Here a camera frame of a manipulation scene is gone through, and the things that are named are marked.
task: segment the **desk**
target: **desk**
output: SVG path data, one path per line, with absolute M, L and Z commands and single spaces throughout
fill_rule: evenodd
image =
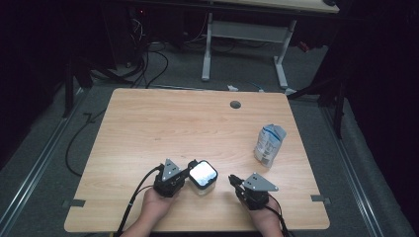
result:
M 162 8 L 162 9 L 181 9 L 185 11 L 201 11 L 207 13 L 225 13 L 225 14 L 240 14 L 240 15 L 257 15 L 257 16 L 281 16 L 282 18 L 288 19 L 290 21 L 305 19 L 309 21 L 316 21 L 320 23 L 334 23 L 339 26 L 342 25 L 360 25 L 364 20 L 359 18 L 348 18 L 338 16 L 337 13 L 339 9 L 335 7 L 326 6 L 322 0 L 215 0 L 213 4 L 209 4 L 209 1 L 183 1 L 183 0 L 113 0 L 113 2 L 119 2 L 121 4 L 128 4 L 131 6 L 141 6 L 148 8 Z M 285 51 L 282 50 L 281 55 L 278 56 L 275 60 L 277 67 L 277 72 L 279 72 L 279 77 L 284 70 L 282 70 L 282 58 L 285 55 Z M 338 61 L 341 57 L 344 58 L 341 54 L 333 56 L 333 60 Z M 72 79 L 73 74 L 69 73 L 69 76 L 66 77 L 66 112 L 67 115 L 70 110 L 73 108 L 73 98 L 72 98 Z M 319 83 L 320 87 L 324 87 L 326 83 Z M 293 93 L 290 99 L 297 98 L 307 92 L 313 92 L 317 89 L 315 85 L 313 87 L 305 88 L 297 93 Z M 343 102 L 344 90 L 332 88 L 334 94 L 338 95 L 339 102 Z M 332 104 L 333 98 L 326 98 L 325 104 Z M 340 119 L 342 116 L 342 103 L 339 103 L 336 109 L 335 115 L 335 130 L 340 134 Z
M 240 109 L 233 109 L 238 101 Z M 281 125 L 288 135 L 269 170 L 253 156 L 263 125 Z M 199 197 L 185 185 L 155 231 L 251 231 L 246 210 L 228 182 L 257 172 L 279 187 L 289 229 L 325 229 L 329 219 L 319 196 L 287 97 L 279 93 L 117 89 L 105 113 L 65 221 L 69 232 L 116 231 L 136 186 L 170 158 L 180 168 L 197 159 L 217 170 L 215 189 Z M 152 185 L 154 176 L 144 185 Z M 126 227 L 139 216 L 137 197 Z
M 313 11 L 321 13 L 338 13 L 339 9 L 334 6 L 327 6 L 322 0 L 300 0 L 300 1 L 277 1 L 277 0 L 215 0 L 219 3 L 245 4 L 250 6 L 262 6 L 271 8 L 283 8 L 299 11 Z M 283 89 L 288 88 L 288 82 L 283 67 L 283 60 L 293 36 L 296 20 L 292 19 L 288 27 L 268 27 L 260 25 L 241 24 L 225 21 L 213 21 L 212 13 L 209 13 L 207 26 L 207 46 L 204 55 L 203 81 L 210 79 L 211 61 L 211 38 L 233 38 L 242 40 L 258 40 L 278 42 L 281 48 L 278 56 L 274 57 L 275 68 L 278 80 Z

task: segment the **white metal desk frame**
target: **white metal desk frame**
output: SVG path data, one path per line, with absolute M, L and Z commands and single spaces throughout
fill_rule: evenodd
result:
M 207 47 L 204 56 L 203 81 L 210 80 L 210 57 L 211 57 L 211 39 L 212 37 L 223 37 L 241 40 L 257 40 L 279 42 L 282 44 L 278 56 L 274 56 L 274 63 L 277 69 L 278 80 L 283 89 L 288 88 L 287 78 L 284 73 L 283 60 L 287 48 L 293 36 L 296 20 L 292 20 L 287 28 L 269 27 L 262 25 L 250 25 L 242 23 L 233 23 L 225 21 L 213 21 L 212 13 L 209 13 L 207 29 Z

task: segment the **wrist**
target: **wrist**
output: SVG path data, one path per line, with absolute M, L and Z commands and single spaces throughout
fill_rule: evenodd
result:
M 140 216 L 138 220 L 130 226 L 122 237 L 148 237 L 156 225 L 157 221 Z
M 277 219 L 265 219 L 256 225 L 263 237 L 283 237 L 280 222 Z

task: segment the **floor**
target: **floor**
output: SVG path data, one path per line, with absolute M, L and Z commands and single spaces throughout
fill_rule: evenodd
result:
M 179 50 L 157 43 L 153 50 L 159 53 L 149 53 L 145 78 L 150 81 L 162 73 L 150 88 L 226 91 L 232 85 L 239 92 L 263 88 L 265 92 L 284 93 L 272 58 L 278 46 L 267 44 L 255 50 L 244 44 L 233 49 L 215 45 L 210 81 L 202 82 L 204 49 L 201 44 L 189 44 Z M 326 52 L 327 47 L 309 52 L 289 48 L 284 67 L 290 88 L 299 90 L 308 86 Z M 118 73 L 127 70 L 121 68 Z M 72 200 L 79 182 L 68 171 L 65 160 L 67 157 L 72 169 L 82 173 L 101 123 L 101 117 L 97 117 L 95 122 L 85 125 L 87 117 L 105 109 L 113 90 L 119 87 L 126 85 L 95 80 L 90 90 L 75 86 L 76 110 L 69 118 L 62 118 L 64 90 L 58 91 L 54 103 L 34 122 L 30 134 L 0 173 L 0 211 L 5 213 L 0 221 L 0 236 L 109 236 L 109 233 L 64 230 L 68 211 L 65 203 Z M 317 185 L 326 198 L 331 222 L 326 230 L 295 230 L 293 235 L 415 236 L 375 164 L 350 105 L 345 104 L 343 139 L 339 140 L 330 129 L 329 112 L 333 108 L 319 108 L 316 96 L 303 96 L 290 104 Z M 242 233 L 155 233 L 153 236 L 235 234 L 243 236 Z

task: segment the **black cable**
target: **black cable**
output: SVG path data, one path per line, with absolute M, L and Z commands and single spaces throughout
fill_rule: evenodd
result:
M 271 207 L 269 207 L 267 205 L 265 205 L 265 208 L 271 210 L 272 212 L 274 212 L 278 216 L 278 218 L 280 219 L 280 222 L 281 222 L 281 226 L 283 227 L 282 229 L 283 229 L 284 236 L 285 237 L 293 237 L 293 234 L 289 231 L 289 229 L 286 226 L 286 222 L 284 221 L 283 210 L 281 208 L 280 203 L 274 197 L 272 197 L 271 195 L 269 195 L 269 197 L 271 197 L 277 203 L 277 205 L 280 209 L 280 212 L 275 211 L 274 209 L 272 209 Z
M 146 187 L 140 189 L 136 194 L 138 195 L 139 193 L 141 193 L 141 191 L 143 191 L 145 189 L 148 189 L 148 188 L 151 188 L 151 187 L 153 187 L 153 186 L 146 186 Z
M 203 26 L 201 27 L 200 32 L 197 34 L 197 36 L 196 36 L 196 37 L 192 38 L 191 40 L 184 41 L 184 45 L 186 45 L 186 43 L 188 43 L 188 42 L 195 42 L 195 41 L 199 41 L 199 40 L 203 40 L 203 39 L 206 39 L 206 38 L 207 38 L 207 36 L 205 36 L 205 37 L 203 37 L 203 38 L 200 38 L 200 36 L 203 34 L 204 29 L 205 29 L 205 28 L 206 28 L 206 26 L 208 25 L 208 24 L 207 24 L 207 20 L 208 20 L 208 18 L 209 18 L 209 13 L 206 13 L 206 16 L 204 17 Z
M 105 76 L 109 77 L 110 79 L 115 80 L 116 82 L 122 83 L 122 84 L 131 84 L 130 81 L 127 81 L 125 78 L 115 74 L 114 72 L 108 70 L 108 68 L 88 60 L 87 58 L 84 57 L 77 57 L 76 58 L 77 62 L 81 63 L 83 66 L 88 67 L 88 68 L 94 68 L 97 71 L 99 71 L 100 73 L 104 74 Z
M 121 77 L 121 78 L 126 79 L 127 77 L 133 76 L 133 75 L 137 74 L 138 72 L 140 72 L 142 70 L 142 68 L 143 68 L 142 60 L 139 59 L 138 62 L 137 62 L 137 65 L 135 66 L 135 68 L 132 71 L 130 71 L 126 74 L 123 74 L 123 75 L 118 75 L 118 76 Z M 93 71 L 90 71 L 90 75 L 92 77 L 96 78 L 96 79 L 99 79 L 99 80 L 109 80 L 109 79 L 111 79 L 108 76 L 98 75 L 98 74 L 94 73 Z
M 188 47 L 190 49 L 202 49 L 205 48 L 207 43 L 205 41 L 206 38 L 202 38 L 202 39 L 197 39 L 195 41 L 189 41 L 189 42 L 184 42 L 184 46 Z M 190 46 L 189 44 L 200 44 L 200 46 Z
M 216 52 L 230 52 L 230 51 L 232 51 L 232 50 L 234 50 L 235 49 L 235 47 L 236 47 L 236 42 L 234 41 L 234 40 L 231 40 L 231 39 L 220 39 L 220 40 L 218 40 L 218 41 L 215 41 L 215 42 L 219 42 L 219 44 L 222 46 L 222 43 L 223 42 L 228 42 L 229 44 L 231 44 L 231 47 L 229 48 L 229 49 L 227 49 L 227 50 L 217 50 L 217 49 L 215 49 L 213 46 L 211 46 L 211 49 L 213 50 L 213 51 L 216 51 Z
M 71 145 L 73 144 L 73 142 L 74 142 L 74 140 L 76 139 L 76 137 L 79 135 L 79 133 L 88 125 L 88 124 L 90 124 L 90 123 L 92 123 L 97 117 L 99 117 L 99 116 L 101 116 L 104 112 L 105 112 L 105 110 L 106 109 L 104 109 L 104 110 L 102 110 L 102 111 L 100 111 L 97 115 L 95 115 L 94 117 L 92 117 L 92 118 L 89 118 L 89 119 L 87 119 L 87 121 L 86 121 L 86 123 L 84 124 L 84 125 L 82 125 L 78 130 L 77 130 L 77 132 L 73 135 L 73 137 L 71 138 L 71 140 L 70 140 L 70 142 L 68 143 L 68 146 L 67 146 L 67 150 L 65 151 L 65 166 L 67 167 L 67 169 L 73 174 L 73 175 L 75 175 L 75 176 L 78 176 L 78 177 L 81 177 L 81 174 L 79 174 L 79 173 L 77 173 L 76 171 L 74 171 L 72 168 L 71 168 L 71 166 L 70 166 L 70 163 L 69 163 L 69 159 L 68 159 L 68 154 L 69 154 L 69 152 L 70 152 L 70 148 L 71 148 Z
M 157 75 L 157 76 L 155 76 L 153 79 L 151 79 L 147 84 L 146 84 L 146 86 L 145 86 L 145 89 L 148 89 L 148 87 L 150 87 L 150 84 L 153 82 L 153 81 L 155 81 L 161 74 L 163 74 L 165 71 L 166 71 L 166 69 L 167 69 L 167 67 L 169 66 L 169 59 L 163 54 L 163 53 L 161 53 L 161 52 L 158 52 L 158 51 L 153 51 L 154 53 L 157 53 L 157 54 L 159 54 L 159 55 L 161 55 L 162 57 L 164 57 L 164 59 L 166 59 L 166 66 L 164 67 L 164 69 Z
M 252 44 L 249 44 L 249 43 L 244 43 L 244 42 L 241 42 L 240 40 L 237 40 L 237 41 L 236 41 L 236 43 L 237 43 L 238 45 L 247 46 L 247 47 L 252 47 L 252 48 L 261 48 L 261 47 L 266 47 L 266 46 L 268 46 L 268 45 L 270 45 L 270 44 L 273 44 L 272 42 L 269 42 L 269 41 L 264 41 L 264 42 L 261 42 L 261 43 L 260 43 L 260 44 L 258 44 L 258 45 L 252 45 Z
M 121 221 L 121 224 L 120 224 L 120 228 L 118 228 L 117 236 L 121 236 L 123 234 L 123 229 L 124 229 L 124 226 L 126 225 L 126 220 L 127 220 L 128 216 L 129 216 L 130 209 L 132 208 L 133 203 L 135 202 L 136 196 L 139 194 L 139 192 L 141 192 L 143 190 L 143 189 L 140 189 L 141 186 L 142 186 L 142 184 L 145 182 L 145 180 L 148 178 L 148 176 L 150 176 L 153 172 L 158 171 L 158 170 L 162 170 L 163 168 L 164 168 L 164 165 L 163 164 L 160 164 L 159 166 L 154 167 L 154 169 L 152 169 L 151 171 L 149 171 L 144 176 L 144 178 L 142 178 L 142 180 L 139 183 L 138 187 L 135 189 L 135 192 L 133 193 L 131 199 L 129 200 L 128 206 L 126 207 L 126 212 L 124 213 L 123 220 Z
M 141 74 L 139 74 L 139 76 L 133 81 L 132 85 L 130 86 L 131 88 L 138 87 L 141 84 L 142 78 L 144 78 L 144 80 L 145 80 L 144 74 L 145 74 L 145 71 L 148 68 L 148 52 L 146 53 L 146 57 L 147 57 L 147 60 L 146 61 L 144 61 L 144 59 L 141 58 L 142 63 L 145 66 L 142 68 Z

